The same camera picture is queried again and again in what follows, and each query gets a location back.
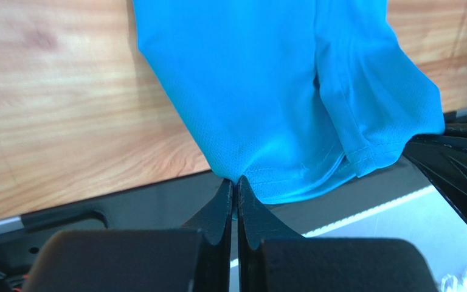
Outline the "teal blue t-shirt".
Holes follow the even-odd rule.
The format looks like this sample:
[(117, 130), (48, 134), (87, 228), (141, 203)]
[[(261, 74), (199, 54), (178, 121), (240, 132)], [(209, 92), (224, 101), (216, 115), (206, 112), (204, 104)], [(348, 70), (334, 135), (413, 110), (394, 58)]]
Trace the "teal blue t-shirt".
[(265, 204), (323, 195), (445, 129), (386, 1), (134, 1), (138, 48), (212, 171)]

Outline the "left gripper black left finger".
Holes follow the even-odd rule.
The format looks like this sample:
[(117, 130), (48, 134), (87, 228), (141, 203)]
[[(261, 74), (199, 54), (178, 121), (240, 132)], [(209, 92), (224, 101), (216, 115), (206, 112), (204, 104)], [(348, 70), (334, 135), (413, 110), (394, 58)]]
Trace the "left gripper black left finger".
[(227, 291), (234, 187), (180, 228), (63, 231), (40, 252), (24, 291)]

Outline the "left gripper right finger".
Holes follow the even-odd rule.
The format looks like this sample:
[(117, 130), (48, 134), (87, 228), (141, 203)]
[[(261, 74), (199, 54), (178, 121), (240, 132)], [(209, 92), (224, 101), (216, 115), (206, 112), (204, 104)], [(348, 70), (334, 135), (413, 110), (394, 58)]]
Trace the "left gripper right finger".
[(306, 238), (242, 176), (237, 185), (241, 291), (436, 291), (425, 258), (394, 238)]

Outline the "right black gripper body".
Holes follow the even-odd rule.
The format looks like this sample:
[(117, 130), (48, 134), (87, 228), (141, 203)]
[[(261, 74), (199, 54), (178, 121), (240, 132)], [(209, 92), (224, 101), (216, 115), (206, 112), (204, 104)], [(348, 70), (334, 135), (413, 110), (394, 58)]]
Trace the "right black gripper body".
[(403, 156), (467, 224), (467, 114), (449, 113), (444, 133), (414, 136), (406, 144)]

